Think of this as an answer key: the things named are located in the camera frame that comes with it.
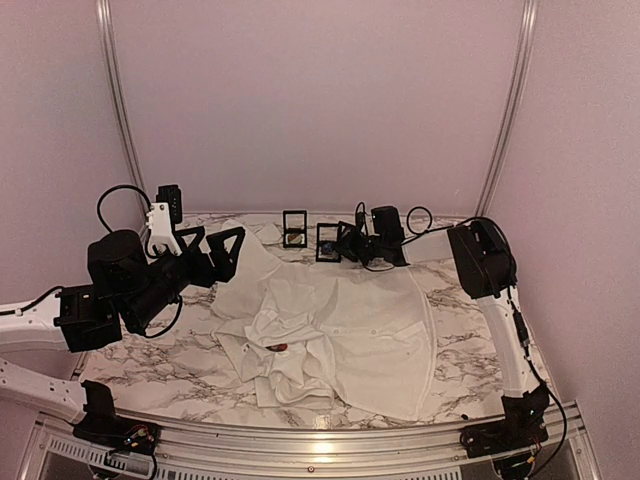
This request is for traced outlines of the green round brooch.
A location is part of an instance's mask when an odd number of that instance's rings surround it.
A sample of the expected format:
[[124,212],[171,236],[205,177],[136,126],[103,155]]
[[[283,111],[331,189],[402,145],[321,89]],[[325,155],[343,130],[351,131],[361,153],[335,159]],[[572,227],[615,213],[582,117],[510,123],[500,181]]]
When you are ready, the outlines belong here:
[[285,238],[289,243],[302,242],[305,233],[299,229],[290,229],[286,232]]

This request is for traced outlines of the white button shirt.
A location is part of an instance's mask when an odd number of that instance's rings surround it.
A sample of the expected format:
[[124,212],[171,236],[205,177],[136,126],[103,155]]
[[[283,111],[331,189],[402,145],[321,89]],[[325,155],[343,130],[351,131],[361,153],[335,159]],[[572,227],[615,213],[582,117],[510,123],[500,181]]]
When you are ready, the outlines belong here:
[[[215,335],[261,407],[358,409],[415,421],[435,367],[434,319],[405,268],[283,261],[252,232],[216,288]],[[284,352],[268,346],[286,343]]]

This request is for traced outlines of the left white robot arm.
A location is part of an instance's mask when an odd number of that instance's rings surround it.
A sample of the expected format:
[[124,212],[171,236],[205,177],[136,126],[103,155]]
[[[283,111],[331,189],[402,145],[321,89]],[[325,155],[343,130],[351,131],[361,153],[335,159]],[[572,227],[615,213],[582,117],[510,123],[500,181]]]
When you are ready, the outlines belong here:
[[[155,261],[145,255],[132,230],[113,231],[89,245],[91,281],[75,287],[54,286],[37,299],[1,313],[2,353],[59,351],[82,353],[121,340],[128,332],[151,340],[172,330],[151,333],[149,324],[168,306],[184,307],[189,286],[210,288],[235,275],[246,231],[241,226],[207,234],[201,227],[179,231],[190,238]],[[33,405],[91,432],[106,445],[119,444],[136,421],[117,415],[108,386],[63,381],[1,363],[1,394]]]

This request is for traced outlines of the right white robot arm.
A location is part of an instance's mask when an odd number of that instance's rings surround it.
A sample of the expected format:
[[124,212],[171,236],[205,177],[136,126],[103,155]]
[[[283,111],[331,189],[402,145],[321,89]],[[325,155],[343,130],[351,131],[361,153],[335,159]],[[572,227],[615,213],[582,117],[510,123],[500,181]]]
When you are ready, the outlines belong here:
[[338,223],[333,249],[365,269],[375,260],[392,269],[452,260],[458,282],[480,308],[498,354],[505,419],[496,425],[496,440],[515,448],[543,423],[551,395],[531,358],[529,329],[517,290],[517,262],[494,220],[473,216],[435,227],[429,216],[427,226],[418,231],[409,219],[401,221],[393,206],[370,213],[358,206],[353,222]]

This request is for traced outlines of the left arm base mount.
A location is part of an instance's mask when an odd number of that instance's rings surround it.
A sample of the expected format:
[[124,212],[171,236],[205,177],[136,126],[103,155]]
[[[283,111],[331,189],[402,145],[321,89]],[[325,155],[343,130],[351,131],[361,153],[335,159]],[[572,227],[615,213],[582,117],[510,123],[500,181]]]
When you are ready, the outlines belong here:
[[86,394],[83,415],[71,423],[73,435],[118,452],[153,455],[159,440],[160,426],[153,422],[123,417],[116,413],[111,390],[90,380],[81,387]]

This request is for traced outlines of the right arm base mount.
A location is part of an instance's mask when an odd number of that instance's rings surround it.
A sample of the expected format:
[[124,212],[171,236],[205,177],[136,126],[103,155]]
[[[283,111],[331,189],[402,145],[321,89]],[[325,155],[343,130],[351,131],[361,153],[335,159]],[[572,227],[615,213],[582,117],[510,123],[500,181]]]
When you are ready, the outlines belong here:
[[535,446],[549,438],[544,426],[544,412],[550,405],[545,385],[539,385],[522,397],[503,395],[504,418],[466,426],[460,443],[469,458],[493,455]]

